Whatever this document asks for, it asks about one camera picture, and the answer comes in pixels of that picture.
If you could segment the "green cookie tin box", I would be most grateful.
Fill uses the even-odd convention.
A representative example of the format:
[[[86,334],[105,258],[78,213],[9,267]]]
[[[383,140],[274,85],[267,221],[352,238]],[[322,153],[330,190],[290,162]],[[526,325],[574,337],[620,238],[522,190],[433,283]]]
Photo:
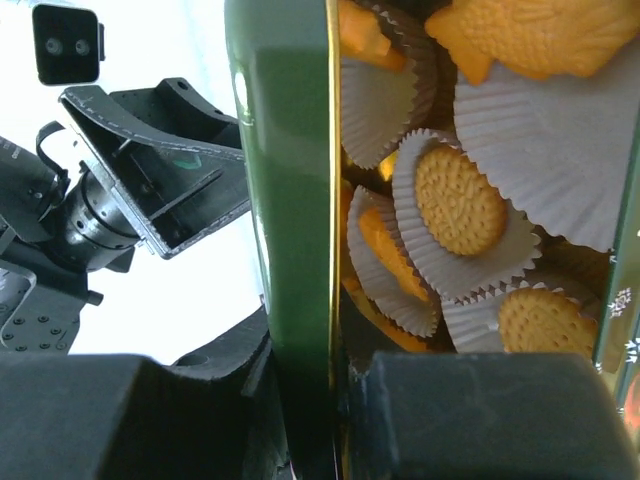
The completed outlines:
[[[632,365],[610,287],[639,106],[635,1],[342,1],[344,283],[411,343]]]

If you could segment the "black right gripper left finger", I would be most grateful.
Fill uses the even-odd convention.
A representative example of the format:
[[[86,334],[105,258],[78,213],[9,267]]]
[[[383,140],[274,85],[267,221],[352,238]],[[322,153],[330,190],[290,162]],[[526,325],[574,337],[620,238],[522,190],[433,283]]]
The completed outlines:
[[[5,479],[286,479],[266,313],[163,366],[134,355],[6,353]]]

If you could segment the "round orange chip cookie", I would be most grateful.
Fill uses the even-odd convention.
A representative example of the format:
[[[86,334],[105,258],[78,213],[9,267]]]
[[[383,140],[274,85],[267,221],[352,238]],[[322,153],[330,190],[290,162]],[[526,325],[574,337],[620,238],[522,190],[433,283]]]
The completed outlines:
[[[440,145],[419,159],[416,204],[425,226],[447,251],[475,256],[494,247],[507,225],[507,204],[466,154]]]

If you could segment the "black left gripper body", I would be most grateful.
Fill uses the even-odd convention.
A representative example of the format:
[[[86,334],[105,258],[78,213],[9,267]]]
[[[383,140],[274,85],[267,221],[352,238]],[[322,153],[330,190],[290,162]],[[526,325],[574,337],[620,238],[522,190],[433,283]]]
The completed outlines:
[[[143,137],[89,119],[72,122],[80,178],[51,210],[49,255],[114,260],[143,243],[171,259],[250,209],[239,127],[192,123]]]

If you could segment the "gold tin lid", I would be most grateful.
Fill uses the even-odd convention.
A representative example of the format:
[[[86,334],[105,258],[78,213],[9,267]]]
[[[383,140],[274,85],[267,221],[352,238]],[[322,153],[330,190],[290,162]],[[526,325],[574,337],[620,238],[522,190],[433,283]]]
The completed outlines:
[[[224,15],[290,462],[335,479],[337,9],[229,1]]]

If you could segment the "orange fish cookie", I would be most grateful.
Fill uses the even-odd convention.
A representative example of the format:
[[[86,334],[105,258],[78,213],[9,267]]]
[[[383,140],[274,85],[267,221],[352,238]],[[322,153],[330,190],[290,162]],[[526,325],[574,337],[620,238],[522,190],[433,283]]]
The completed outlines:
[[[534,80],[586,78],[639,35],[639,3],[453,1],[424,28],[472,85],[496,62]]]
[[[406,58],[392,47],[373,12],[354,1],[338,2],[340,51],[343,57],[400,72]]]

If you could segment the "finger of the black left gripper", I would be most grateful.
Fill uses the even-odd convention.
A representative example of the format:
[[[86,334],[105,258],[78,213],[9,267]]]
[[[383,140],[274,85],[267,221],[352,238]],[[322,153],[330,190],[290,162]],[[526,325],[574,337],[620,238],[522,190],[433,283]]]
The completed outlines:
[[[67,123],[87,139],[100,133],[163,150],[203,154],[223,162],[242,163],[241,150],[189,139],[156,129],[136,118],[113,100],[101,87],[65,88],[59,103],[68,117]]]
[[[109,97],[157,130],[240,149],[237,120],[209,103],[184,78],[165,78],[153,88],[114,91]]]

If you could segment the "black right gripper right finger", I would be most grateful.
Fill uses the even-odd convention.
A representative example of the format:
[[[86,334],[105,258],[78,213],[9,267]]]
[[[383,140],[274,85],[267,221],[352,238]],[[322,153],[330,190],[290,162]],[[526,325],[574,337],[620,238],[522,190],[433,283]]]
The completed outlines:
[[[379,352],[351,390],[354,479],[635,479],[613,399],[576,354]]]

